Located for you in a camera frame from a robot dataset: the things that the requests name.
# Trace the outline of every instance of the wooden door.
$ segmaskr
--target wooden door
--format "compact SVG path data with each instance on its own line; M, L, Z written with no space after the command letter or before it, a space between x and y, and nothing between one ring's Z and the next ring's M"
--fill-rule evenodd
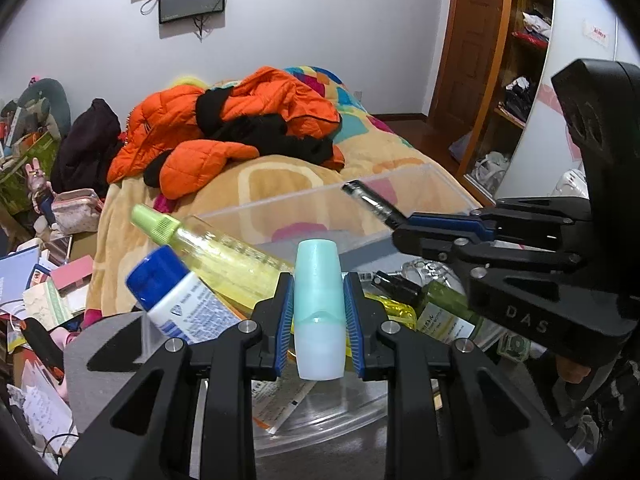
M502 0L451 0L430 117L444 132L471 131L498 37Z

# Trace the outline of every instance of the black pump cap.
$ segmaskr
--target black pump cap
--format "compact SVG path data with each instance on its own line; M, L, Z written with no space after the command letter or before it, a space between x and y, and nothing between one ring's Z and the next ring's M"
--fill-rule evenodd
M392 300L412 306L414 309L418 307L422 287L417 283L402 276L389 276L380 270L375 273L371 283Z

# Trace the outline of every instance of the clear plastic bottle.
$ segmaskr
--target clear plastic bottle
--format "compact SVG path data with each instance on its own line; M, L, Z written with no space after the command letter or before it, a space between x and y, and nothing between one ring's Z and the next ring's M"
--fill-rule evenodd
M169 245L210 288L245 309L274 296L281 272L293 273L288 262L215 231L195 216L180 222L138 204L131 221L156 244Z

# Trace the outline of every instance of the light green bottle cap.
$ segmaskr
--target light green bottle cap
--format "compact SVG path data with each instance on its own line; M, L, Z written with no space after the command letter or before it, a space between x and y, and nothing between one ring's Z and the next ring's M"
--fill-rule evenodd
M144 204L136 204L131 211L131 223L139 227L156 244L168 245L180 221Z

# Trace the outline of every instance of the wall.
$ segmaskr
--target wall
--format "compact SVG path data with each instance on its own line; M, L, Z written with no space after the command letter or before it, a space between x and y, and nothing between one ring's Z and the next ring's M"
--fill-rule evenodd
M602 45L583 34L587 22L608 36ZM578 58L639 59L631 40L606 0L556 0L553 27L529 121L495 198L547 196L562 174L580 165L580 152L569 141L566 122L551 86L551 77Z
M0 98L58 79L72 117L102 97L124 125L177 76L209 84L262 65L310 64L363 92L372 113L419 112L440 0L228 0L202 44L193 24L158 25L143 0L26 0L0 38Z
M424 104L422 105L422 113L429 115L431 110L431 101L436 89L438 79L438 70L440 69L440 59L442 58L442 49L444 48L444 38L447 33L447 21L449 18L450 0L440 0L440 13L438 15L438 31L436 33L435 45L433 49L433 58L431 59L431 68L429 70L429 78L427 79L427 91L424 95Z

